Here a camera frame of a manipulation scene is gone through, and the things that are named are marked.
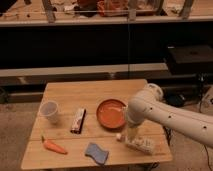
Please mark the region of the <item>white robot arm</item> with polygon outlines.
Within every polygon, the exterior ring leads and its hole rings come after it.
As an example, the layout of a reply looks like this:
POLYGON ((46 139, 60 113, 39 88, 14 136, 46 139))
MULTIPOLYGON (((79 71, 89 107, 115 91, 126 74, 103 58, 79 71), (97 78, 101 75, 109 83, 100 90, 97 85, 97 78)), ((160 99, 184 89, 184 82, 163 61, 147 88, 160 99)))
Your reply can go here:
POLYGON ((176 108, 162 99, 163 91, 158 85, 146 84, 128 101, 125 109, 128 126, 138 127, 148 119, 213 148, 213 116, 176 108))

